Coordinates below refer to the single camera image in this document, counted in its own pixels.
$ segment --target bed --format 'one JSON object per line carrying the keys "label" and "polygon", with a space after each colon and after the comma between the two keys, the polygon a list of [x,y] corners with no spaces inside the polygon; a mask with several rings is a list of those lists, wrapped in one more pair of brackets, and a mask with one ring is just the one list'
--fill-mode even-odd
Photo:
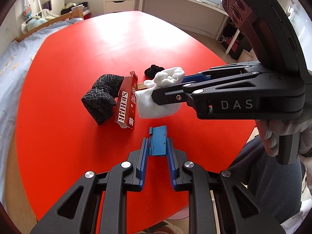
{"label": "bed", "polygon": [[16,38],[0,57],[0,201],[5,206],[7,156],[15,130],[21,89],[43,41],[67,26],[83,20],[83,6],[54,18]]}

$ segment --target white sock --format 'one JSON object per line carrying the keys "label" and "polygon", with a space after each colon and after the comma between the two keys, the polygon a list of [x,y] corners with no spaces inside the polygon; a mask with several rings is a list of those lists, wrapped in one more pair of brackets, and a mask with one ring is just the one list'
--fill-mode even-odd
{"label": "white sock", "polygon": [[152,92],[159,88],[182,83],[184,75],[185,73],[181,67],[174,67],[158,72],[153,80],[145,80],[144,85],[147,89],[135,92],[136,106],[140,118],[159,119],[171,116],[179,111],[182,103],[157,105],[152,100]]}

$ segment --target gray pants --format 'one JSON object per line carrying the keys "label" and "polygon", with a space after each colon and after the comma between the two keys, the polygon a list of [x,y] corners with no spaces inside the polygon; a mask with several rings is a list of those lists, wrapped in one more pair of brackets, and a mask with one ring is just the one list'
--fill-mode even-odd
{"label": "gray pants", "polygon": [[301,208],[301,184],[304,167],[298,159],[290,165],[280,165],[268,156],[260,136],[248,142],[228,170],[283,223]]}

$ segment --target red box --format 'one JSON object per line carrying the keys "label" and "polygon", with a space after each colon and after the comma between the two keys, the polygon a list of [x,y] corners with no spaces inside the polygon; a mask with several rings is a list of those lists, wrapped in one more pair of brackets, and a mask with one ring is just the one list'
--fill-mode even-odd
{"label": "red box", "polygon": [[125,76],[121,84],[115,114],[115,122],[123,129],[133,128],[135,121],[135,92],[138,90],[138,77],[134,71]]}

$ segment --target wooden headboard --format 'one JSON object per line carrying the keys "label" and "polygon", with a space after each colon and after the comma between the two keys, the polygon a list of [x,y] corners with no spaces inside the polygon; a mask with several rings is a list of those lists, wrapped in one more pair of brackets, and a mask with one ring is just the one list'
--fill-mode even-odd
{"label": "wooden headboard", "polygon": [[69,19],[69,18],[83,18],[83,5],[78,5],[78,6],[75,6],[73,8],[71,8],[71,12],[68,12],[62,16],[59,16],[57,18],[54,18],[52,20],[49,20],[39,26],[37,26],[36,28],[26,32],[25,34],[19,36],[18,38],[16,38],[15,40],[17,42],[21,42],[24,38],[28,37],[29,35],[33,34],[34,32],[44,28],[44,27],[47,27],[47,26],[50,26],[56,22],[59,22],[59,21],[64,21],[66,19]]}

